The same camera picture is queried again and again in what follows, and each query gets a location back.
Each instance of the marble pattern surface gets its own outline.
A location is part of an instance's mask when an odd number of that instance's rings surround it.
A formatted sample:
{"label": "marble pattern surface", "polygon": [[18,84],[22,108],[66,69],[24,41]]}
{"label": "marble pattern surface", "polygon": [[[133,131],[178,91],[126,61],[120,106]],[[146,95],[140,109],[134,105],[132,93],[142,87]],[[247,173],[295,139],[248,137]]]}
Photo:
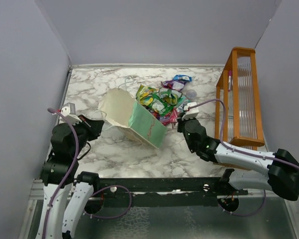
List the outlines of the marble pattern surface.
{"label": "marble pattern surface", "polygon": [[[159,87],[161,81],[170,80],[176,74],[193,77],[183,91],[194,89],[197,102],[202,102],[215,98],[221,72],[221,68],[74,69],[65,103],[75,103],[77,114],[101,119],[100,112],[95,111],[108,89],[123,84],[120,87],[134,96],[140,84]],[[207,134],[214,136],[215,103],[201,106],[199,110],[198,120],[206,127]],[[80,161],[77,174],[91,171],[100,177],[209,177],[221,176],[225,170],[191,154],[183,135],[171,126],[160,149],[130,141],[115,127],[103,131],[91,146],[91,151]]]}

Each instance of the gray floor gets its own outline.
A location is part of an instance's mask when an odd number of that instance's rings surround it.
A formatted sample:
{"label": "gray floor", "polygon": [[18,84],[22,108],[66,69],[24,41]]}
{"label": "gray floor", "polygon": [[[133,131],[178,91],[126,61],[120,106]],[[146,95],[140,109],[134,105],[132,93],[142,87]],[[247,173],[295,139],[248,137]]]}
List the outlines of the gray floor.
{"label": "gray floor", "polygon": [[[261,198],[241,198],[237,212],[255,211]],[[28,239],[34,239],[42,202],[38,203]],[[124,209],[106,209],[108,216]],[[115,220],[82,216],[75,239],[295,239],[283,199],[269,197],[252,217],[228,215],[220,207],[131,208]]]}

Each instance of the gray wall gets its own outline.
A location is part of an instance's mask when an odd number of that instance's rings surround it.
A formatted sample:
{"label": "gray wall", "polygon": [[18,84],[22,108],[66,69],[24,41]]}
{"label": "gray wall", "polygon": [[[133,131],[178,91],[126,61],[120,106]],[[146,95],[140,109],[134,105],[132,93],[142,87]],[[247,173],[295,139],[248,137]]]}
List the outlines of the gray wall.
{"label": "gray wall", "polygon": [[283,0],[256,58],[269,149],[287,149],[299,161],[299,0]]}
{"label": "gray wall", "polygon": [[255,47],[280,0],[37,0],[73,64],[225,64]]}
{"label": "gray wall", "polygon": [[33,0],[0,0],[0,239],[18,237],[68,66]]}

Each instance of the pile of snack packages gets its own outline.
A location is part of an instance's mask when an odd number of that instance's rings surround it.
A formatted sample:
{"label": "pile of snack packages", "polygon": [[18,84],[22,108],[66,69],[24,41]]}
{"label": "pile of snack packages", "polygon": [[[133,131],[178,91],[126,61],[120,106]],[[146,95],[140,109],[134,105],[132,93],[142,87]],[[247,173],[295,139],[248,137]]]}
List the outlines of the pile of snack packages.
{"label": "pile of snack packages", "polygon": [[190,76],[176,75],[171,81],[162,82],[159,89],[141,85],[136,93],[136,99],[163,125],[171,123],[174,127],[177,117],[189,102],[181,90],[191,81]]}

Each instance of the paper bag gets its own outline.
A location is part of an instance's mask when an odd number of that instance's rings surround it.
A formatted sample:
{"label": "paper bag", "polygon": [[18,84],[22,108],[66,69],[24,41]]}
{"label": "paper bag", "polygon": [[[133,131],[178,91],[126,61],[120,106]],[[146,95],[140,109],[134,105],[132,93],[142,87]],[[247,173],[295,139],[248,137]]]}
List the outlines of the paper bag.
{"label": "paper bag", "polygon": [[166,127],[129,92],[110,89],[99,103],[99,110],[106,114],[105,120],[117,126],[127,138],[155,148],[162,144]]}

